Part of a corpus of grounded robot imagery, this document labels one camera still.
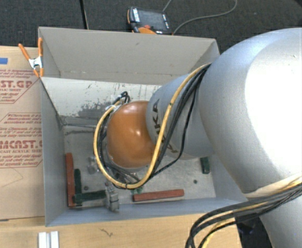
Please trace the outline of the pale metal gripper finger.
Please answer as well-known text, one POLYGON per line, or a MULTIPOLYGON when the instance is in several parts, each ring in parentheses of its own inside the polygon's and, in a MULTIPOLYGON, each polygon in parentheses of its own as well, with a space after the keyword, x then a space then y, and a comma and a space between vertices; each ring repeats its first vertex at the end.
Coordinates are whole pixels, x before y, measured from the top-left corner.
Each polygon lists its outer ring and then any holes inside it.
POLYGON ((105 183, 105 193, 107 200, 115 200, 115 188, 110 183, 105 183))
POLYGON ((119 209, 119 197, 117 193, 111 194, 108 201, 110 211, 117 211, 119 209))

